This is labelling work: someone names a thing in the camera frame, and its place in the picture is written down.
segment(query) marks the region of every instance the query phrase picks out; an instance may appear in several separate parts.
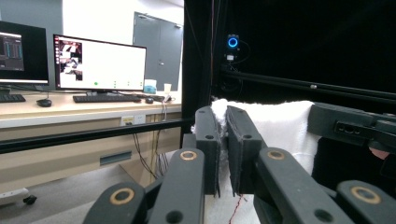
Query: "wall socket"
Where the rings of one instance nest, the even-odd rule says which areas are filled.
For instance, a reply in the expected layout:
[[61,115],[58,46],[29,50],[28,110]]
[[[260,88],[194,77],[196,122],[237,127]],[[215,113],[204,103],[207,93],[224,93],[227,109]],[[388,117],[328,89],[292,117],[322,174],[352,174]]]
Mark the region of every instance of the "wall socket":
[[124,116],[121,117],[120,126],[146,123],[146,115]]

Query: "white cloth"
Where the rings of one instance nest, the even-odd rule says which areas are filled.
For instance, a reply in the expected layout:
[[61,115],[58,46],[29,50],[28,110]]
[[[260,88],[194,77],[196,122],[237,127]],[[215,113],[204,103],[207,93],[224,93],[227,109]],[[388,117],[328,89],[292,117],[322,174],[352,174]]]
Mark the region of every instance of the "white cloth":
[[[306,131],[311,105],[309,101],[291,102],[280,105],[260,105],[229,102],[220,99],[212,102],[212,111],[221,130],[227,134],[225,113],[227,105],[247,111],[268,147],[287,150],[311,175],[318,149],[317,136]],[[219,165],[221,198],[205,196],[205,223],[260,223],[253,206],[253,195],[233,196],[228,168],[227,152],[221,151]]]

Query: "blue ring light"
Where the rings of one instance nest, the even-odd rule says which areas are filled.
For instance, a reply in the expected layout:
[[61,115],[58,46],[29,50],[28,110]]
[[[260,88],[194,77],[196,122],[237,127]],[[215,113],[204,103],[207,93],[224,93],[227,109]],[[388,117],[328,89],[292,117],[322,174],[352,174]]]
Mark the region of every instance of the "blue ring light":
[[228,39],[228,46],[230,48],[235,48],[238,45],[238,40],[235,37]]

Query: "desk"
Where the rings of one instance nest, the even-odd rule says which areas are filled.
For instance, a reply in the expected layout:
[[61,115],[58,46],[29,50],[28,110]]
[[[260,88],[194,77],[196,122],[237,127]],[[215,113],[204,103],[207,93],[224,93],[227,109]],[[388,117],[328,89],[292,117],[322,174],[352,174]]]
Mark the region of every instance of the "desk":
[[[142,103],[87,103],[76,104],[75,93],[51,93],[52,107],[40,107],[36,100],[46,93],[21,93],[26,102],[0,104],[0,141],[56,133],[71,133],[120,126],[123,116],[145,115],[146,122],[163,120],[163,106],[155,102]],[[171,92],[175,101],[166,104],[167,119],[181,117],[181,94]],[[152,160],[156,132],[139,133],[139,145],[144,157]],[[158,149],[166,152],[179,148],[180,129],[161,131]],[[139,164],[134,139],[131,135],[110,137],[56,147],[42,147],[0,155],[0,192],[49,182],[98,169],[100,158],[132,150],[132,162],[123,162],[126,171],[146,186],[148,175],[135,169]]]

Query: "black mouse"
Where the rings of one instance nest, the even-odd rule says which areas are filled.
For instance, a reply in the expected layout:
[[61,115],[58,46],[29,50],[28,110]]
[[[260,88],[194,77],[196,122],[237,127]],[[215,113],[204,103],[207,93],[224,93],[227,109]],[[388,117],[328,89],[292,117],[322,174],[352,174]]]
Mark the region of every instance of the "black mouse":
[[52,101],[49,99],[37,100],[37,105],[41,107],[50,107],[52,105]]
[[146,104],[152,104],[154,103],[154,98],[148,97],[146,98]]

